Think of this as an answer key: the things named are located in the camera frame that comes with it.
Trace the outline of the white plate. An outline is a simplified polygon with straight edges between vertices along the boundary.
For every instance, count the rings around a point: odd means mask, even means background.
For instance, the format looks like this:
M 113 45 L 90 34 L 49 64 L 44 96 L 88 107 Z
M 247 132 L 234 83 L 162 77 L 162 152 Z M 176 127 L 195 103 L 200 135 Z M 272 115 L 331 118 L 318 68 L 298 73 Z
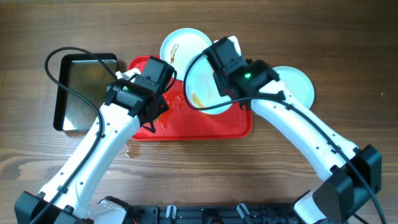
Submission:
M 205 48 L 212 44 L 202 31 L 182 28 L 170 33 L 160 47 L 160 59 L 177 71 L 177 78 L 183 79 L 189 63 Z
M 309 77 L 297 68 L 277 66 L 273 68 L 285 83 L 294 97 L 306 108 L 310 109 L 315 100 L 315 89 Z
M 229 96 L 220 96 L 213 72 L 205 55 L 190 69 L 185 89 L 190 103 L 196 108 L 207 108 L 231 101 Z

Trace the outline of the white plate top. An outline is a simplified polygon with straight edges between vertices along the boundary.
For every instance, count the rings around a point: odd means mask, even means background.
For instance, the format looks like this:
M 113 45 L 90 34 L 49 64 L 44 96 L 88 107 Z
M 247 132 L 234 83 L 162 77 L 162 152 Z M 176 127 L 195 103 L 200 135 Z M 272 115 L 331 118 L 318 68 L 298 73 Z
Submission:
M 177 71 L 177 78 L 183 79 L 189 63 L 205 48 L 212 44 L 202 31 L 182 28 L 170 33 L 160 47 L 160 59 Z

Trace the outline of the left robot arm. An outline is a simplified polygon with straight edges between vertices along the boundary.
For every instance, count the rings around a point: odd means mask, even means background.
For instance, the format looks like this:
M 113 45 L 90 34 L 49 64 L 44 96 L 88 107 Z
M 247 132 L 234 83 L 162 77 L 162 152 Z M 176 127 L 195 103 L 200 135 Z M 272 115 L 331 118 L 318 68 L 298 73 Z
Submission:
M 37 195 L 23 192 L 14 210 L 18 223 L 124 223 L 123 202 L 91 198 L 117 153 L 143 124 L 168 110 L 163 94 L 177 77 L 167 62 L 150 57 L 141 73 L 112 83 L 96 120 L 75 152 Z

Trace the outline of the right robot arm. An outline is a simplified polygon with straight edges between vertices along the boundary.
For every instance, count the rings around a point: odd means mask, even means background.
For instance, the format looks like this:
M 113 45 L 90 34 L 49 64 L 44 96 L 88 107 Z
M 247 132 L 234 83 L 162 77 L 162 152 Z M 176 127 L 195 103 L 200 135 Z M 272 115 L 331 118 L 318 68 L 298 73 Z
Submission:
M 221 96 L 253 110 L 276 127 L 307 159 L 321 186 L 293 206 L 304 223 L 344 223 L 369 200 L 382 223 L 386 218 L 376 194 L 381 189 L 381 154 L 340 136 L 301 104 L 279 74 L 262 60 L 246 60 L 223 37 L 203 51 L 214 70 Z

